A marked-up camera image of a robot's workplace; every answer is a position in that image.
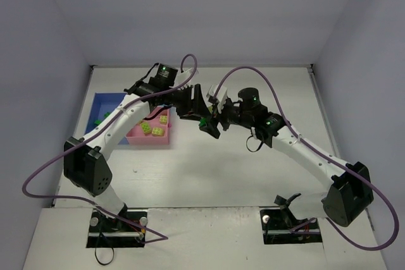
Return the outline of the teal green lego stack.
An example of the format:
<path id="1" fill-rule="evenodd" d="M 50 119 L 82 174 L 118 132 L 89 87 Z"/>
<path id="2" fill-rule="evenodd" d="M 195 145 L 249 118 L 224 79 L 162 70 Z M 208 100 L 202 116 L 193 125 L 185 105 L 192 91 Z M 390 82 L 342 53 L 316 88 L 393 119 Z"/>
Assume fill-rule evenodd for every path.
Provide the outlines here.
<path id="1" fill-rule="evenodd" d="M 208 110 L 209 110 L 210 113 L 212 113 L 212 112 L 213 112 L 213 107 L 210 106 L 210 107 L 208 108 Z M 201 119 L 200 119 L 200 122 L 199 122 L 199 126 L 204 126 L 204 125 L 206 125 L 206 124 L 207 124 L 207 119 L 206 119 L 206 118 L 201 118 Z"/>

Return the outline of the pale yellow lego brick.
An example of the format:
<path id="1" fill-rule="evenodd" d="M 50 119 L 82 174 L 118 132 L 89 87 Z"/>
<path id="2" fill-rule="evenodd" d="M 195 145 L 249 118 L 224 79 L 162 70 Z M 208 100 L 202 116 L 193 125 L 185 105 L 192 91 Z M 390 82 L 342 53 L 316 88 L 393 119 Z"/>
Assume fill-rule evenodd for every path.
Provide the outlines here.
<path id="1" fill-rule="evenodd" d="M 166 125 L 166 124 L 168 123 L 168 117 L 167 117 L 166 115 L 161 115 L 161 116 L 159 117 L 159 122 L 160 122 L 162 125 Z"/>

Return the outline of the yellow printed lego brick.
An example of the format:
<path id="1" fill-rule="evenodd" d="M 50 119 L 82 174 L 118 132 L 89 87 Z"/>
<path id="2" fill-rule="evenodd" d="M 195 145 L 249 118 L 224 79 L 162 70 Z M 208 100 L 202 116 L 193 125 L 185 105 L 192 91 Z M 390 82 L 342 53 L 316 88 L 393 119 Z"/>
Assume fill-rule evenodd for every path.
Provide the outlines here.
<path id="1" fill-rule="evenodd" d="M 152 135 L 155 137 L 163 137 L 165 135 L 165 129 L 160 127 L 154 127 L 152 129 Z"/>

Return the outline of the lime green lego brick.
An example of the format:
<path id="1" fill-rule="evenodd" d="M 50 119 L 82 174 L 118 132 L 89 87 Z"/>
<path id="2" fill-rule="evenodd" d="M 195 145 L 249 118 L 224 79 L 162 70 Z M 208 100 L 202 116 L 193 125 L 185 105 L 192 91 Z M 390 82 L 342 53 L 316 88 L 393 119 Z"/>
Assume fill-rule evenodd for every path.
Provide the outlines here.
<path id="1" fill-rule="evenodd" d="M 152 132 L 152 128 L 147 122 L 143 122 L 140 124 L 143 134 L 150 134 Z"/>

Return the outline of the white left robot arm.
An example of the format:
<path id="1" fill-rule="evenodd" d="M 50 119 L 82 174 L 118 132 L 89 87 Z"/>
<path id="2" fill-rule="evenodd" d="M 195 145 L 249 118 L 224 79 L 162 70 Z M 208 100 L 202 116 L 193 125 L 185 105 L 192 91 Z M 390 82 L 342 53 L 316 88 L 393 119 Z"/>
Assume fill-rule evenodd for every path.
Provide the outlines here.
<path id="1" fill-rule="evenodd" d="M 121 139 L 159 106 L 176 109 L 179 118 L 200 120 L 210 115 L 201 88 L 191 85 L 193 67 L 178 71 L 158 64 L 153 77 L 144 76 L 130 88 L 118 106 L 100 125 L 82 138 L 70 137 L 64 145 L 63 174 L 90 195 L 90 203 L 107 216 L 123 215 L 127 205 L 111 186 L 113 174 L 108 160 Z"/>

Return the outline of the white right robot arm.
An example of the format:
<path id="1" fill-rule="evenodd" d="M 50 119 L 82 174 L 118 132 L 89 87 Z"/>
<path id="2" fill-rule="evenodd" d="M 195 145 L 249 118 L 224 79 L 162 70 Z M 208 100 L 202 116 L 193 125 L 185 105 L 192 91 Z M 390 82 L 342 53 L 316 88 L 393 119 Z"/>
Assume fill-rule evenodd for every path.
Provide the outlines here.
<path id="1" fill-rule="evenodd" d="M 275 204 L 294 219 L 329 218 L 347 227 L 373 202 L 373 191 L 368 186 L 370 174 L 364 164 L 349 164 L 324 150 L 315 153 L 282 116 L 262 105 L 258 89 L 244 88 L 238 93 L 238 101 L 232 102 L 226 88 L 213 85 L 207 98 L 213 108 L 211 116 L 200 123 L 202 131 L 217 138 L 218 125 L 225 130 L 230 125 L 247 128 L 261 145 L 288 156 L 321 183 L 323 190 L 319 193 L 276 197 Z"/>

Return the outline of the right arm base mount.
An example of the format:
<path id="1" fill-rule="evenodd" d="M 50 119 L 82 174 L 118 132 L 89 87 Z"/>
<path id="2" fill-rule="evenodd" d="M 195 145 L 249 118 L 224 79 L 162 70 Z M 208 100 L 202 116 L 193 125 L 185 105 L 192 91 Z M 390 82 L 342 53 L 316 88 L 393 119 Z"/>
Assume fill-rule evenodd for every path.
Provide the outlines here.
<path id="1" fill-rule="evenodd" d="M 271 208 L 259 211 L 265 245 L 302 245 L 321 243 L 318 220 L 296 219 L 286 209 Z"/>

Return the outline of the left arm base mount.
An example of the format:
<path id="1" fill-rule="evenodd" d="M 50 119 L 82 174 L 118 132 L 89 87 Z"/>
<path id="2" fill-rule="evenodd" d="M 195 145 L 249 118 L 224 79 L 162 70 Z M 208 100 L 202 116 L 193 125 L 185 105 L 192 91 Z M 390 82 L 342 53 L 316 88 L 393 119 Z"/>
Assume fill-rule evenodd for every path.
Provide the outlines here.
<path id="1" fill-rule="evenodd" d="M 92 249 L 129 249 L 145 247 L 145 229 L 109 218 L 96 209 L 89 221 L 86 247 Z"/>

